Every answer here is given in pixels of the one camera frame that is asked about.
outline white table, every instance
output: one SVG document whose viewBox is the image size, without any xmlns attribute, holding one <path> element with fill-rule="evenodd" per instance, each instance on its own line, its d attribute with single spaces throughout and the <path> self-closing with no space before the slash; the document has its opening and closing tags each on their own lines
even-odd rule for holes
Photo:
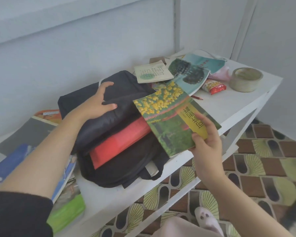
<svg viewBox="0 0 296 237">
<path fill-rule="evenodd" d="M 203 51 L 195 51 L 194 53 L 210 57 Z M 176 53 L 174 56 L 183 54 L 184 52 L 182 51 L 181 53 Z M 230 74 L 236 68 L 247 67 L 232 60 L 228 60 L 227 65 L 230 67 Z M 214 95 L 210 95 L 202 90 L 195 93 L 196 96 L 203 99 L 195 99 L 195 101 L 221 124 L 222 128 L 218 131 L 219 135 L 222 135 L 225 131 L 230 129 L 228 135 L 225 138 L 222 138 L 224 153 L 222 157 L 223 161 L 237 150 L 237 140 L 282 81 L 282 78 L 278 76 L 263 71 L 262 73 L 264 77 L 260 81 L 257 90 L 250 93 L 233 91 L 228 84 L 227 90 Z M 137 201 L 146 192 L 150 191 L 192 157 L 193 156 L 189 151 L 184 151 L 181 154 L 172 157 L 165 164 L 163 174 L 158 180 L 152 181 L 138 178 L 126 189 L 122 186 L 115 188 L 99 187 L 96 184 L 83 179 L 79 170 L 77 170 L 75 176 L 86 203 L 86 210 L 81 220 L 75 223 L 72 227 L 61 231 L 56 236 L 90 237 L 107 222 Z M 191 181 L 176 195 L 169 199 L 164 206 L 141 222 L 138 227 L 127 235 L 127 237 L 135 237 L 138 235 L 199 182 L 200 179 L 198 178 Z"/>
</svg>

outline small cream booklet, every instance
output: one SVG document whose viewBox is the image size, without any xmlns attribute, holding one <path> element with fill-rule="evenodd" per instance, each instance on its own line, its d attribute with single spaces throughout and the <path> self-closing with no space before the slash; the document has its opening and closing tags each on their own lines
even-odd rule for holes
<svg viewBox="0 0 296 237">
<path fill-rule="evenodd" d="M 134 69 L 138 83 L 150 83 L 174 78 L 161 60 L 156 63 L 135 66 Z"/>
</svg>

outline sleeve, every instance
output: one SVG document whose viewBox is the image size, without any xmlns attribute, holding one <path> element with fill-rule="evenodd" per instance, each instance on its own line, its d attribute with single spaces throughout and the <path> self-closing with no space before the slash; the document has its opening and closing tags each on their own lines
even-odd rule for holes
<svg viewBox="0 0 296 237">
<path fill-rule="evenodd" d="M 0 191 L 0 236 L 53 236 L 46 223 L 52 208 L 46 197 Z"/>
</svg>

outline tile floor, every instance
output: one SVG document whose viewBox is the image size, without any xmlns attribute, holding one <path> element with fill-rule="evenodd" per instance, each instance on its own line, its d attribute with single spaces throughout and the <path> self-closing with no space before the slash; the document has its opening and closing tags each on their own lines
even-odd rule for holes
<svg viewBox="0 0 296 237">
<path fill-rule="evenodd" d="M 296 201 L 296 142 L 254 120 L 237 142 L 239 149 L 224 163 L 226 175 L 269 215 L 280 221 Z M 160 208 L 196 176 L 193 160 L 176 170 L 92 237 L 123 237 Z M 140 236 L 150 236 L 171 216 L 197 224 L 194 210 L 209 209 L 228 237 L 239 236 L 204 184 L 199 183 Z M 296 236 L 296 223 L 290 229 Z"/>
</svg>

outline black backpack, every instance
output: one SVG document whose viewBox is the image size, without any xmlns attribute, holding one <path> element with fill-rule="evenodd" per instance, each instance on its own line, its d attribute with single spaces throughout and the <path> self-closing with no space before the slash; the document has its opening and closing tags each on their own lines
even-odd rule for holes
<svg viewBox="0 0 296 237">
<path fill-rule="evenodd" d="M 103 104 L 116 103 L 118 107 L 97 119 L 88 120 L 79 131 L 72 154 L 77 154 L 82 176 L 101 187 L 107 188 L 116 187 L 120 184 L 126 188 L 138 177 L 158 179 L 169 157 L 152 132 L 104 165 L 96 170 L 94 169 L 89 152 L 107 138 L 140 118 L 141 114 L 133 100 L 155 92 L 149 84 L 139 84 L 137 78 L 128 71 L 120 71 L 102 82 L 105 81 L 112 81 L 114 85 L 106 88 Z M 97 82 L 61 96 L 58 100 L 58 106 L 62 118 L 94 95 L 98 87 L 99 83 Z M 158 173 L 154 176 L 151 176 L 145 168 L 150 161 L 153 161 L 158 168 Z"/>
</svg>

